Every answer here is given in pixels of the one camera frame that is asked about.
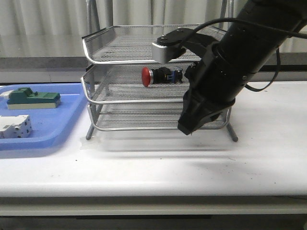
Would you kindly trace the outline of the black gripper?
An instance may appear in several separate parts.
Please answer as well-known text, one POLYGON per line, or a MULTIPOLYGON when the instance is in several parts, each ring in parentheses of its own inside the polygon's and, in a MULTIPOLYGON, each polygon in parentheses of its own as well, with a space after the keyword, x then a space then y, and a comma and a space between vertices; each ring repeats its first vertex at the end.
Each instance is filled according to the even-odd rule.
POLYGON ((189 135, 217 119, 235 103, 238 93, 251 78, 249 47, 212 43, 194 69, 188 69, 189 90, 177 128, 189 135))

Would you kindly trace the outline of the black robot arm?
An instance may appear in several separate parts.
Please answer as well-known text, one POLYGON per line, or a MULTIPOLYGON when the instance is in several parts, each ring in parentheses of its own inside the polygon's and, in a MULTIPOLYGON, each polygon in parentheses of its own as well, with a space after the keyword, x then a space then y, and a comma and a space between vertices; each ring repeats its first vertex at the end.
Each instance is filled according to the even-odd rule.
POLYGON ((191 134, 231 107, 286 40, 280 31, 298 32, 306 24, 304 0, 249 0, 222 40, 210 45, 201 61, 187 69, 189 90, 183 97, 178 129, 191 134))

